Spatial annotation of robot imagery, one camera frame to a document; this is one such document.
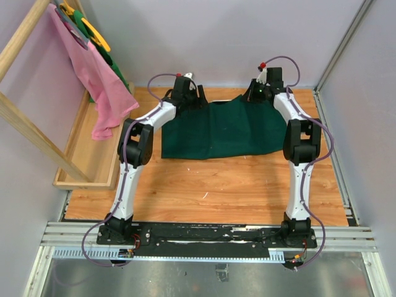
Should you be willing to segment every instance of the pink cloth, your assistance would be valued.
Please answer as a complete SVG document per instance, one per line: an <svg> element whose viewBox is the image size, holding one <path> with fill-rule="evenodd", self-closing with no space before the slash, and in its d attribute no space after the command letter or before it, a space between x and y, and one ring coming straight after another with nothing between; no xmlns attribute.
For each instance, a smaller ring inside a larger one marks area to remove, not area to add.
<svg viewBox="0 0 396 297"><path fill-rule="evenodd" d="M50 4L48 10L69 53L74 72L97 104L98 120L92 131L92 139L108 139L113 136L111 128L120 125L121 119L139 104L91 41L86 50L74 40L55 8L55 5Z"/></svg>

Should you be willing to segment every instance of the wooden clothing rack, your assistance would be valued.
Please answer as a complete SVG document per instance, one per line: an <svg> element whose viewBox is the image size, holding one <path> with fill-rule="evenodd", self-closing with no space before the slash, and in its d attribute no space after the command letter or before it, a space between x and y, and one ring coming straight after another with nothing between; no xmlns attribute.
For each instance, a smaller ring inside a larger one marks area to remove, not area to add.
<svg viewBox="0 0 396 297"><path fill-rule="evenodd" d="M40 17L51 0L36 0L28 14L9 40L0 54L0 82L12 66L28 37L36 27ZM70 6L83 12L79 0L68 0ZM96 111L89 103L88 92L85 92L79 111L67 141L65 151L59 149L34 123L0 92L0 116L17 129L32 144L55 161L58 166L54 185L61 189L114 189L118 173L116 158L116 140L119 139L121 129L113 129L113 138L103 142L91 139L89 127L96 121ZM87 148L81 157L79 147ZM109 161L102 163L92 160L86 161L85 156L105 154Z"/></svg>

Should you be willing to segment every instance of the folded green cloth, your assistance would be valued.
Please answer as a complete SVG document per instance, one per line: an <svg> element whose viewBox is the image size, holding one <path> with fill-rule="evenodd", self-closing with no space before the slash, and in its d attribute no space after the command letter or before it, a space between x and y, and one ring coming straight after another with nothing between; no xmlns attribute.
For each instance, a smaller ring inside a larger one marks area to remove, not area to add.
<svg viewBox="0 0 396 297"><path fill-rule="evenodd" d="M81 20L83 17L84 17L84 15L80 11L78 11L77 9L74 10L72 20L75 22L77 28L80 29L80 31L85 35L85 37L88 37L88 38L93 37L92 31L89 28L87 28ZM106 61L106 63L110 66L110 68L114 71L114 73L119 77L119 79L121 79L121 81L123 82L125 87L128 89L128 92L130 93L131 91L129 90L128 83L126 82L125 78L123 77L117 64L113 61L113 58L109 55L109 53L102 46L97 45L95 42L92 42L92 43L95 45L95 47L97 48L100 55L103 57L103 59Z"/></svg>
<svg viewBox="0 0 396 297"><path fill-rule="evenodd" d="M162 158L223 158L263 155L283 147L286 124L269 102L212 102L185 111L162 127Z"/></svg>

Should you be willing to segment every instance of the robotic arm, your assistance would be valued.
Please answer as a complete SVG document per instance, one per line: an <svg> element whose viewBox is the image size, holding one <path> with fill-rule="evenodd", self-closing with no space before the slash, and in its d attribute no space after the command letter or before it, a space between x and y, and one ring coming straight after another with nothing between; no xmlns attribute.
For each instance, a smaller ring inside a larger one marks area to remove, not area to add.
<svg viewBox="0 0 396 297"><path fill-rule="evenodd" d="M124 138L129 125L134 120L127 119L124 122L118 145L121 161L119 180L123 180L124 174L127 174L127 178L119 207L106 222L106 227L113 233L124 238L131 236L130 226L133 217L134 197L142 170L152 156L153 135L162 125L174 119L184 110L201 108L207 104L202 86L199 85L197 89L199 96L196 89L191 90L191 78L188 75L177 77L171 96L168 97L169 92L165 95L163 104L156 107L155 114L152 111L138 119L139 123L132 128L126 144ZM287 123L283 154L290 166L290 198L284 214L284 221L281 224L281 236L285 239L298 238L298 240L301 237L310 236L311 220L300 198L301 178L306 165L319 156L321 128L301 116L302 114L308 115L299 107L292 93L288 98L283 87L280 67L267 69L266 83L253 79L244 94L244 99L252 103L268 100ZM302 139L301 133L305 133L309 138ZM139 141L134 140L133 137L138 135L140 136ZM127 160L124 160L123 156L125 145ZM124 170L125 161L129 170L127 173ZM311 172L312 166L308 168L303 187L306 205L309 202ZM121 186L119 183L111 212L118 203Z"/></svg>

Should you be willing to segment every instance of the wall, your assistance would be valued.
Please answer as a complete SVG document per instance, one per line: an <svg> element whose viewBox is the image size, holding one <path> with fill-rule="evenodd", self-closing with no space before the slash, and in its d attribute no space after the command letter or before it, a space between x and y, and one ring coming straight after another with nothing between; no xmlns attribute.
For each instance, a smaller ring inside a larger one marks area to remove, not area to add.
<svg viewBox="0 0 396 297"><path fill-rule="evenodd" d="M0 50L33 3L3 1ZM64 148L83 88L48 15L39 21L0 90ZM56 164L2 118L0 139L1 295L21 296L46 222L57 219L66 191L52 186Z"/></svg>
<svg viewBox="0 0 396 297"><path fill-rule="evenodd" d="M193 72L206 86L247 87L263 60L285 54L313 87L362 0L80 0L125 75L146 85L161 72ZM296 71L284 66L285 81ZM171 85L172 80L156 80Z"/></svg>
<svg viewBox="0 0 396 297"><path fill-rule="evenodd" d="M321 91L342 171L396 294L396 2L373 4Z"/></svg>

